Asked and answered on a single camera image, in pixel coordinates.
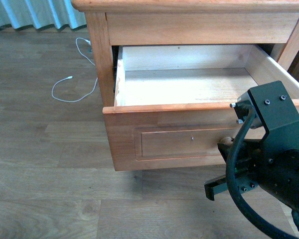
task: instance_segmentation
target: white charging cable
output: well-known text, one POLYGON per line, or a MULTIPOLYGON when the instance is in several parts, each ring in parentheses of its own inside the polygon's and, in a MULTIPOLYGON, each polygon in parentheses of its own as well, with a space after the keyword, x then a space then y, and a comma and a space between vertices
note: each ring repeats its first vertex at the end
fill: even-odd
MULTIPOLYGON (((93 66, 95 66, 95 64, 94 64, 94 63, 93 63, 93 62, 92 62, 86 55, 84 55, 84 54, 80 51, 79 46, 78 46, 78 39, 82 39, 82 40, 86 41, 89 45, 91 45, 91 42, 90 42, 89 40, 84 39, 84 38, 81 38, 81 37, 78 37, 78 38, 75 39, 75 44, 76 44, 76 47, 78 48, 78 51, 80 52, 80 54, 81 54, 83 57, 85 57, 86 59, 88 59, 89 62, 91 62, 91 64, 92 64, 93 66)), ((81 97, 80 99, 75 100, 75 101, 66 101, 66 100, 63 100, 63 99, 60 99, 60 98, 55 97, 54 94, 53 94, 53 91, 54 91, 55 86, 56 86, 57 84, 59 84, 60 82, 62 82, 62 81, 66 81, 66 80, 69 80, 69 79, 72 79, 72 78, 73 78, 73 76, 69 76, 69 77, 64 78, 64 79, 62 79, 62 80, 59 80, 58 82, 56 82, 56 83, 54 84, 54 86, 52 87, 52 92, 51 92, 52 97, 53 97, 54 99, 56 99, 56 100, 58 100, 58 101, 62 101, 62 102, 67 102, 67 103, 78 102, 78 101, 84 99, 85 97, 87 97, 88 95, 92 94, 92 93, 94 92, 94 90, 95 90, 95 87, 96 87, 97 83, 98 83, 98 78, 96 78, 96 80, 95 80, 95 84, 94 84, 94 87, 93 87, 92 91, 91 91, 90 93, 86 94, 85 96, 81 97)))

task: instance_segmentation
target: wooden floor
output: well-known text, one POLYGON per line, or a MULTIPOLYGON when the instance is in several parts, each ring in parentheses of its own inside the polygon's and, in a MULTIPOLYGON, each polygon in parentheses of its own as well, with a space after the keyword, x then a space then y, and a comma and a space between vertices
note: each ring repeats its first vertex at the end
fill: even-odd
MULTIPOLYGON (((224 166, 115 172, 87 33, 0 32, 0 239, 259 239, 228 193, 205 198, 224 166), (88 46, 79 42, 84 53, 88 46)), ((299 235, 290 210, 257 189, 247 201, 299 235)))

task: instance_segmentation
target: light blue curtain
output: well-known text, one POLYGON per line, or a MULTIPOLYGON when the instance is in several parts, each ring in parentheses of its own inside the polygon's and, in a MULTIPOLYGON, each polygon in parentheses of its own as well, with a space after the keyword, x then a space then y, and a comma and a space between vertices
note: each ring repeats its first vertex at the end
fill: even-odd
POLYGON ((71 0, 0 0, 0 27, 7 24, 15 29, 27 25, 39 29, 51 24, 60 29, 68 24, 73 29, 86 21, 71 0))

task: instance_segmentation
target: open drawer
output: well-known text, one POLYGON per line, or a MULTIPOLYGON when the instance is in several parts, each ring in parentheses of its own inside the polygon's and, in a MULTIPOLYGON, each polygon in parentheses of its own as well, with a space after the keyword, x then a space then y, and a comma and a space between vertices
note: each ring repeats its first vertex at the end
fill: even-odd
POLYGON ((299 111, 299 83, 256 45, 120 47, 115 105, 103 109, 115 169, 224 163, 217 143, 240 128, 229 104, 277 80, 299 111))

